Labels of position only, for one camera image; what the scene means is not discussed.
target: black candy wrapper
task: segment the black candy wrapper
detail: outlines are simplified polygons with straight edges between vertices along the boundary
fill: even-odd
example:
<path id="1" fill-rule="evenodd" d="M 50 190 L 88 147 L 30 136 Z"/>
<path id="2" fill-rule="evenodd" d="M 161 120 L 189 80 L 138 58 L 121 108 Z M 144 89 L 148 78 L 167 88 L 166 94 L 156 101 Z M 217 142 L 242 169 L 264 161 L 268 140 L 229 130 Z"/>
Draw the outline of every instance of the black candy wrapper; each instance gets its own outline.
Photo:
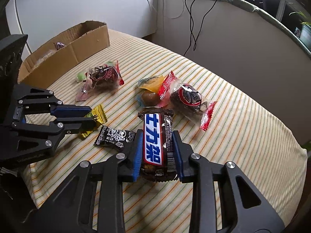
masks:
<path id="1" fill-rule="evenodd" d="M 103 125 L 95 141 L 96 145 L 110 146 L 112 148 L 123 150 L 125 144 L 134 140 L 136 132 L 129 130 L 115 130 Z"/>

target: cardboard box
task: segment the cardboard box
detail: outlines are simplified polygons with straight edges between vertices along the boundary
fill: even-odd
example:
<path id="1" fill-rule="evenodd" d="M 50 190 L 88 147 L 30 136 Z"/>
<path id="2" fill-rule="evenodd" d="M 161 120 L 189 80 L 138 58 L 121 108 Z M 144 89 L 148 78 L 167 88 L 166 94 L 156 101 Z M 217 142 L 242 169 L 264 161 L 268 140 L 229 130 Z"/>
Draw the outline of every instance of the cardboard box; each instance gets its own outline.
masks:
<path id="1" fill-rule="evenodd" d="M 66 46 L 34 68 L 39 59 L 50 50 L 56 50 L 54 43 L 57 42 Z M 19 70 L 18 82 L 47 89 L 71 68 L 108 46 L 110 41 L 106 23 L 80 23 L 50 39 L 28 56 Z"/>

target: chocolate bar wrapper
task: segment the chocolate bar wrapper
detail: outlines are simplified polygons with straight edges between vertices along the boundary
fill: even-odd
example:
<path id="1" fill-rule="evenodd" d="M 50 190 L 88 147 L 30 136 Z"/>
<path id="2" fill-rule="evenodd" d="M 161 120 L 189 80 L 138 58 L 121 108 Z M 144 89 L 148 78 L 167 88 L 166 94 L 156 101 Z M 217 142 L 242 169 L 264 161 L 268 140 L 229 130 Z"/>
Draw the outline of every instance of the chocolate bar wrapper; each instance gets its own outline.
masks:
<path id="1" fill-rule="evenodd" d="M 96 145 L 110 146 L 123 150 L 123 147 L 134 140 L 136 132 L 129 130 L 115 130 L 103 125 L 95 141 Z"/>
<path id="2" fill-rule="evenodd" d="M 97 105 L 91 112 L 89 112 L 85 117 L 93 117 L 96 121 L 96 126 L 93 130 L 86 131 L 80 134 L 82 139 L 85 139 L 88 135 L 90 135 L 94 130 L 96 130 L 99 126 L 103 125 L 107 122 L 106 114 L 103 110 L 103 106 L 101 104 Z"/>
<path id="3" fill-rule="evenodd" d="M 144 121 L 143 159 L 140 176 L 149 181 L 175 180 L 172 120 L 174 111 L 163 108 L 145 108 L 138 113 Z"/>

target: table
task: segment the table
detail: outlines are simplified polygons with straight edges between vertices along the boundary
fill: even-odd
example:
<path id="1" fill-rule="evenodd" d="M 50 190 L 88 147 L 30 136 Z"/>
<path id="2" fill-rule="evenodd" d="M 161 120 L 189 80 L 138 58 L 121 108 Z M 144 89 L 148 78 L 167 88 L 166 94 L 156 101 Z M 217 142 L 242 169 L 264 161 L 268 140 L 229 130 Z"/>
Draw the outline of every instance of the table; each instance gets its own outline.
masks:
<path id="1" fill-rule="evenodd" d="M 152 75 L 167 75 L 171 70 L 202 95 L 218 101 L 210 127 L 203 132 L 180 114 L 173 117 L 178 130 L 194 152 L 220 164 L 235 162 L 257 186 L 279 216 L 288 225 L 304 186 L 307 152 L 291 131 L 249 96 L 198 64 L 151 42 L 109 30 L 111 46 L 91 56 L 49 87 L 64 104 L 76 104 L 80 84 L 75 76 L 83 69 L 118 60 L 125 81 L 114 94 L 103 92 L 85 102 L 95 107 L 102 103 L 111 128 L 136 131 L 143 127 L 137 118 L 137 80 Z M 46 124 L 48 114 L 28 116 L 29 123 Z M 81 141 L 68 135 L 60 143 L 56 156 L 33 163 L 22 176 L 39 208 L 65 177 L 83 160 L 105 161 L 116 150 L 94 146 L 98 131 Z M 93 228 L 97 226 L 99 189 L 96 195 Z M 126 231 L 188 232 L 192 184 L 179 181 L 151 183 L 139 178 L 123 184 Z M 216 186 L 218 227 L 221 225 L 219 193 Z"/>

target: gold candy wrapper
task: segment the gold candy wrapper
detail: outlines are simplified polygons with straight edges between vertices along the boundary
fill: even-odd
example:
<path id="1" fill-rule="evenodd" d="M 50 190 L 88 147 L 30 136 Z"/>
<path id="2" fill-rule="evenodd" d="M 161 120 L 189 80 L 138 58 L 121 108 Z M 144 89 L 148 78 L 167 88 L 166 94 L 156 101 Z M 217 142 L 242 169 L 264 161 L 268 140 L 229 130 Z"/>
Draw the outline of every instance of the gold candy wrapper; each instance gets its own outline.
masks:
<path id="1" fill-rule="evenodd" d="M 92 109 L 92 111 L 90 113 L 88 113 L 85 117 L 93 117 L 93 119 L 96 121 L 96 126 L 93 130 L 81 133 L 80 136 L 82 139 L 85 139 L 88 135 L 90 135 L 99 126 L 101 126 L 107 122 L 107 117 L 106 117 L 106 114 L 103 110 L 103 106 L 101 104 L 97 105 L 94 109 Z"/>

